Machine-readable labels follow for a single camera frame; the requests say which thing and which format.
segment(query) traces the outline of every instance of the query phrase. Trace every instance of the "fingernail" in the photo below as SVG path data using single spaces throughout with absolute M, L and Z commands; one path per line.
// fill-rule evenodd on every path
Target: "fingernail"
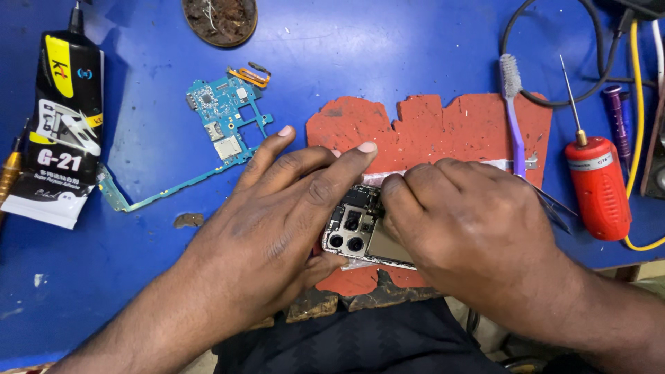
M 371 153 L 376 150 L 376 144 L 374 142 L 364 142 L 358 146 L 358 150 L 364 153 Z
M 291 133 L 291 131 L 293 131 L 293 129 L 291 129 L 290 126 L 286 126 L 285 128 L 281 129 L 281 130 L 277 133 L 277 135 L 279 135 L 279 136 L 287 136 L 288 134 Z

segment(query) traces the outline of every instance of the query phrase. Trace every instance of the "hand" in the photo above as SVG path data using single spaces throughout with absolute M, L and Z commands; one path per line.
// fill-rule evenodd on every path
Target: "hand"
M 233 194 L 180 260 L 208 283 L 204 308 L 232 311 L 237 331 L 287 307 L 348 263 L 326 252 L 310 254 L 334 207 L 376 157 L 376 145 L 341 155 L 315 146 L 275 162 L 294 138 L 288 126 L 263 141 Z
M 534 189 L 494 166 L 421 164 L 386 178 L 382 200 L 386 226 L 428 283 L 516 332 L 533 332 L 525 312 L 538 301 L 568 303 L 581 287 L 583 270 L 556 247 Z

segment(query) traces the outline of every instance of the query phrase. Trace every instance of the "blue table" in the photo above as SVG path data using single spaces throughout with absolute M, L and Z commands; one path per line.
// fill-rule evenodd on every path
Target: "blue table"
M 32 114 L 39 35 L 64 29 L 73 3 L 13 0 L 0 5 L 2 152 Z M 382 102 L 394 119 L 395 103 L 409 94 L 439 94 L 447 105 L 461 94 L 497 92 L 499 36 L 521 0 L 441 3 L 259 1 L 254 36 L 230 50 L 199 39 L 178 0 L 85 6 L 86 34 L 106 53 L 102 159 L 133 202 L 219 166 L 185 92 L 195 79 L 217 79 L 227 65 L 239 68 L 247 61 L 273 73 L 257 103 L 275 118 L 266 128 L 269 133 L 286 124 L 298 130 L 289 150 L 305 146 L 307 119 L 339 96 Z M 573 90 L 585 91 L 592 85 L 585 77 L 597 77 L 589 16 L 575 0 L 535 5 L 517 22 L 509 44 L 524 85 L 548 98 L 566 98 L 562 54 Z M 610 25 L 609 17 L 602 19 Z M 610 36 L 607 29 L 606 50 Z M 628 74 L 625 40 L 615 76 Z M 653 79 L 656 59 L 647 25 L 640 32 L 640 49 L 645 78 Z M 651 90 L 646 93 L 652 103 Z M 653 111 L 654 105 L 648 108 Z M 589 134 L 610 137 L 599 96 L 578 110 Z M 568 108 L 555 111 L 544 189 L 577 207 L 562 154 L 573 127 Z M 10 216 L 1 236 L 0 371 L 57 360 L 97 330 L 178 259 L 195 230 L 175 229 L 174 219 L 186 212 L 208 217 L 241 171 L 229 169 L 130 214 L 115 212 L 95 191 L 73 231 Z M 665 202 L 636 196 L 631 206 L 634 242 L 650 243 L 665 234 Z M 607 268 L 665 256 L 665 247 L 640 253 L 618 242 L 596 241 L 579 222 L 570 221 L 575 235 L 555 229 L 557 242 L 586 266 Z M 37 274 L 43 274 L 39 287 Z

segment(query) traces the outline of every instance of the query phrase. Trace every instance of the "yellow cable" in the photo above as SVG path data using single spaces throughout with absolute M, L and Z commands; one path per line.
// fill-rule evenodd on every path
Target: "yellow cable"
M 640 157 L 642 156 L 642 141 L 644 140 L 644 93 L 642 92 L 642 72 L 640 71 L 640 57 L 637 51 L 637 20 L 632 20 L 630 25 L 630 52 L 632 55 L 632 70 L 635 76 L 635 93 L 637 94 L 637 139 L 635 140 L 635 152 L 630 166 L 630 173 L 628 175 L 628 184 L 626 185 L 626 195 L 630 199 L 632 188 L 635 185 L 635 177 L 637 175 L 637 167 L 640 164 Z M 624 238 L 626 245 L 631 250 L 648 251 L 665 243 L 665 238 L 658 240 L 653 244 L 644 247 L 636 247 L 628 239 Z

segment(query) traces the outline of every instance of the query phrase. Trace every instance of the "yellow label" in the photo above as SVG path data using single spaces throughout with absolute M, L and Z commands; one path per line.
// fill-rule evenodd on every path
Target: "yellow label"
M 90 127 L 102 126 L 102 123 L 104 123 L 102 113 L 96 116 L 86 117 L 85 120 L 88 122 L 88 126 Z
M 39 144 L 55 144 L 55 142 L 49 140 L 44 136 L 41 136 L 40 134 L 37 134 L 34 131 L 30 131 L 30 141 Z
M 47 35 L 46 50 L 49 53 L 51 75 L 58 91 L 66 97 L 74 96 L 71 64 L 69 61 L 69 43 Z

